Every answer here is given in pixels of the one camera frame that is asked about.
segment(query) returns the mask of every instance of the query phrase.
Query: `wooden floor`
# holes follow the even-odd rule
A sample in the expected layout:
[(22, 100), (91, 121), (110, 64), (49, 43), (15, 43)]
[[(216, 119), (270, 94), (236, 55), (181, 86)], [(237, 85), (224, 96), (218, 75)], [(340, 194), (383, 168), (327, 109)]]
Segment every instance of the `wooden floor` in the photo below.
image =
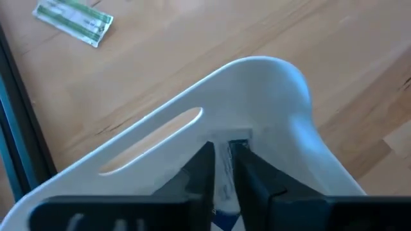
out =
[[(411, 194), (411, 1), (88, 3), (114, 16), (98, 49), (35, 20), (36, 0), (0, 2), (59, 170), (223, 64), (269, 55), (305, 74), (322, 137), (369, 194)], [(0, 184), (5, 214), (2, 168)]]

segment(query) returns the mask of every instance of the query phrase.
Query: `curved white plastic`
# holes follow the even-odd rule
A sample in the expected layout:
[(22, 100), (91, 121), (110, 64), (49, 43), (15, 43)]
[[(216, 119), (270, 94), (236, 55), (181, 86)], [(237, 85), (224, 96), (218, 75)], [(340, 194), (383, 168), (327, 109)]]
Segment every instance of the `curved white plastic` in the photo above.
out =
[[(99, 168), (186, 110), (197, 118), (110, 175)], [(0, 230), (28, 230), (30, 210), (55, 195), (151, 194), (210, 139), (249, 131), (251, 148), (276, 168), (328, 195), (363, 195), (323, 143), (311, 118), (304, 77), (292, 64), (265, 56), (233, 61), (200, 80), (19, 200)]]

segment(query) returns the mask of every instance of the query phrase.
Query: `green packet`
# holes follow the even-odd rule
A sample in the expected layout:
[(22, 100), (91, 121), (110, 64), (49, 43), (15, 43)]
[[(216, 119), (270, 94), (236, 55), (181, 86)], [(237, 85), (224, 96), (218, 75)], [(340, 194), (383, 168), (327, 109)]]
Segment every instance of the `green packet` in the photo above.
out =
[(113, 21), (113, 16), (73, 0), (41, 0), (33, 15), (93, 47)]

